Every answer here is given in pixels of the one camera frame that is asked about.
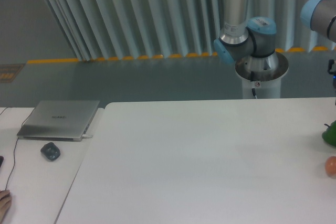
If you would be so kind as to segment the person's bare hand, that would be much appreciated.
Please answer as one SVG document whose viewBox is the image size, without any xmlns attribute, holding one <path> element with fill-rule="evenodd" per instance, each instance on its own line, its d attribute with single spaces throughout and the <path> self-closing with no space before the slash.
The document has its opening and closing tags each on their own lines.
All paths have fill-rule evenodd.
<svg viewBox="0 0 336 224">
<path fill-rule="evenodd" d="M 12 204 L 11 192 L 9 190 L 3 190 L 1 191 L 0 197 L 1 197 L 0 215 L 2 221 Z"/>
</svg>

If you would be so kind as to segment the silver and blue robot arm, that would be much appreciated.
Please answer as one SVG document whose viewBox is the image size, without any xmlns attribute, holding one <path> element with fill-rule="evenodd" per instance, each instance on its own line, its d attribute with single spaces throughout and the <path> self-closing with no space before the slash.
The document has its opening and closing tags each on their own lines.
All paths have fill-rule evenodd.
<svg viewBox="0 0 336 224">
<path fill-rule="evenodd" d="M 244 57 L 266 58 L 275 53 L 276 24 L 267 17 L 247 19 L 248 0 L 225 0 L 224 27 L 214 40 L 215 51 L 225 63 Z M 310 30 L 335 41 L 335 1 L 308 0 L 300 13 Z"/>
</svg>

